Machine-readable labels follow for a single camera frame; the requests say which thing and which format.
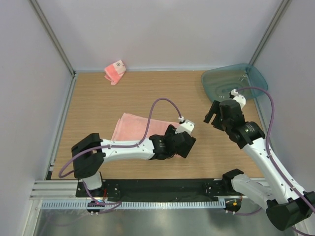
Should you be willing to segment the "large pink towel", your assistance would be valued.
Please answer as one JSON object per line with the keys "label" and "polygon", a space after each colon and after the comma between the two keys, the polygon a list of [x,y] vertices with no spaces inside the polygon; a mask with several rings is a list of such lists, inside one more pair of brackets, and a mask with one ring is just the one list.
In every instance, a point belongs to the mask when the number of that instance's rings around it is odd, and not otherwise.
{"label": "large pink towel", "polygon": [[[114,141],[134,141],[141,140],[146,130],[148,119],[124,113],[117,121],[111,140]],[[168,126],[178,127],[176,122],[161,121],[156,119],[150,120],[150,126],[146,138],[157,134],[164,135]]]}

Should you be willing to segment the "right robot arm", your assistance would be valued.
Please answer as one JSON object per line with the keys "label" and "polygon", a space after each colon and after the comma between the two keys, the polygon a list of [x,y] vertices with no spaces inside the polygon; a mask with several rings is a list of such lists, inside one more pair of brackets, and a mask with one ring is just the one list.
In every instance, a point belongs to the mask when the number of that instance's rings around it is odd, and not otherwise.
{"label": "right robot arm", "polygon": [[307,192],[292,179],[255,122],[245,121],[236,100],[214,101],[204,118],[214,128],[224,131],[257,165],[269,186],[250,179],[234,169],[222,176],[222,190],[228,195],[241,193],[266,211],[270,222],[281,231],[309,218],[315,206],[315,193]]}

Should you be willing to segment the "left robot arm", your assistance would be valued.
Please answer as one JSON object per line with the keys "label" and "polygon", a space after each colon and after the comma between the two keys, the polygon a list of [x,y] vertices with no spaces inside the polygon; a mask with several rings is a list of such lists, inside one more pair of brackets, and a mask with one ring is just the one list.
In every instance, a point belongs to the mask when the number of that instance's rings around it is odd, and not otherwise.
{"label": "left robot arm", "polygon": [[92,133],[71,148],[73,170],[87,191],[94,197],[104,192],[99,168],[101,165],[129,159],[165,160],[178,155],[187,158],[196,138],[191,135],[194,123],[186,120],[175,127],[169,125],[164,135],[154,134],[143,141],[113,141]]}

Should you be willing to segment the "teal plastic tray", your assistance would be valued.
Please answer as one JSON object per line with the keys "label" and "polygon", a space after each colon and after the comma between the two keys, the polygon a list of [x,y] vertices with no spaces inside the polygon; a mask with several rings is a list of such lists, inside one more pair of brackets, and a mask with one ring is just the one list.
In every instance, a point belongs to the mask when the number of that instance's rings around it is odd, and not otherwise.
{"label": "teal plastic tray", "polygon": [[244,87],[268,89],[267,82],[258,69],[246,63],[205,71],[201,75],[201,83],[211,102],[227,100],[233,89]]}

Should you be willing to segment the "small folded pink cloth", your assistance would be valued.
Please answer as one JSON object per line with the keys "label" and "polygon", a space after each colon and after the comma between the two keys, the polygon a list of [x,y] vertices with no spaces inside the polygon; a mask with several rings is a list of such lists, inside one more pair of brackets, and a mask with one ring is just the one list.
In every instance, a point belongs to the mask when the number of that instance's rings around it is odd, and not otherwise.
{"label": "small folded pink cloth", "polygon": [[124,73],[126,72],[126,67],[122,60],[119,60],[104,69],[104,78],[111,82],[111,85],[116,85]]}

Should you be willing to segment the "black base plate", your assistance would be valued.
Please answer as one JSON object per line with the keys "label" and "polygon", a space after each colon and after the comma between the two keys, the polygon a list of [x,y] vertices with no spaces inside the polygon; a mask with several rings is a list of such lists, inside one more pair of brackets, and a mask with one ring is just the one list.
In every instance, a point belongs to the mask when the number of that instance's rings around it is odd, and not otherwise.
{"label": "black base plate", "polygon": [[242,194],[232,189],[231,185],[220,178],[194,178],[194,179],[107,179],[99,189],[91,190],[93,197],[104,197],[114,201],[138,194],[136,199],[151,193],[181,194],[188,193],[192,196],[196,193],[199,196],[210,198],[220,196],[241,196]]}

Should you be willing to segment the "right aluminium frame post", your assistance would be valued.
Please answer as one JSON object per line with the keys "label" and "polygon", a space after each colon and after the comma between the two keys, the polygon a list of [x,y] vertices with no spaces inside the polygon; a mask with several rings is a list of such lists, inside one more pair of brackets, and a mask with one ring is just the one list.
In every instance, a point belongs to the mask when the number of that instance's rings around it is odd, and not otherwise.
{"label": "right aluminium frame post", "polygon": [[271,21],[270,21],[267,29],[265,30],[262,38],[260,39],[251,59],[249,61],[250,65],[254,65],[256,63],[256,61],[259,58],[259,56],[261,55],[263,49],[265,48],[265,46],[267,45],[271,36],[273,35],[274,31],[276,30],[282,17],[284,16],[285,12],[289,8],[291,2],[292,2],[292,0],[282,0],[280,2],[276,12],[274,13],[273,17],[271,18]]}

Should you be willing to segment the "aluminium frame post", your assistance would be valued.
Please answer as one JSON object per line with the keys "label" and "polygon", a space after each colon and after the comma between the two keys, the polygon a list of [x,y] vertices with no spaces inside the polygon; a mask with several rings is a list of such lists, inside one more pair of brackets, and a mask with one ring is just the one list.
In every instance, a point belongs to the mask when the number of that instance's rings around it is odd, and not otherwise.
{"label": "aluminium frame post", "polygon": [[265,48],[265,46],[267,45],[271,36],[273,35],[274,31],[276,30],[282,17],[284,16],[285,12],[289,8],[291,2],[292,2],[292,0],[282,0],[280,2],[276,12],[274,13],[273,17],[271,18],[271,21],[270,21],[267,29],[265,30],[262,38],[260,39],[251,59],[249,61],[250,65],[254,65],[256,63],[256,61],[259,58],[259,56],[261,55],[263,49]]}
{"label": "aluminium frame post", "polygon": [[41,6],[39,5],[37,0],[29,0],[29,3],[31,4],[32,8],[35,11],[35,14],[37,15],[37,17],[39,18],[39,21],[41,22],[42,26],[44,27],[48,37],[50,38],[52,44],[54,45],[54,47],[56,48],[58,54],[60,55],[63,63],[65,64],[66,68],[68,69],[68,71],[70,72],[71,76],[74,77],[75,76],[75,70],[73,69],[68,57],[66,56],[59,40],[57,39],[52,27],[50,26]]}

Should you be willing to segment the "aluminium front rail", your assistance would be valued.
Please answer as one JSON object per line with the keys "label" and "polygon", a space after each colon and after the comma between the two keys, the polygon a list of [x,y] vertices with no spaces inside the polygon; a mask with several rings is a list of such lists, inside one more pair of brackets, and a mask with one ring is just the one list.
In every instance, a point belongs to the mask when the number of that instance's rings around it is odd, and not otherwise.
{"label": "aluminium front rail", "polygon": [[[199,202],[240,196],[240,193],[232,190],[220,178],[107,179],[101,189],[91,192],[96,198],[102,198],[105,193],[110,200],[124,202],[171,202],[176,199]],[[35,182],[31,197],[85,198],[88,195],[79,180],[43,180]]]}

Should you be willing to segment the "left aluminium frame post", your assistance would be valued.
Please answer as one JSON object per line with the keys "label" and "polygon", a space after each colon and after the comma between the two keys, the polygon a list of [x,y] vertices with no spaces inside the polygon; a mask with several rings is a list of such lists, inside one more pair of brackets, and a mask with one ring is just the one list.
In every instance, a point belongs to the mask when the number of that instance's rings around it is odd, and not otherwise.
{"label": "left aluminium frame post", "polygon": [[75,70],[73,69],[68,57],[66,56],[59,40],[57,39],[52,27],[50,26],[41,6],[39,5],[37,0],[29,0],[29,3],[31,4],[32,8],[35,11],[35,14],[37,15],[37,17],[39,18],[39,21],[41,22],[42,26],[44,27],[48,37],[50,38],[52,44],[54,45],[54,47],[56,48],[58,54],[60,55],[63,63],[65,64],[66,68],[68,69],[68,71],[70,72],[71,76],[74,77],[75,76]]}

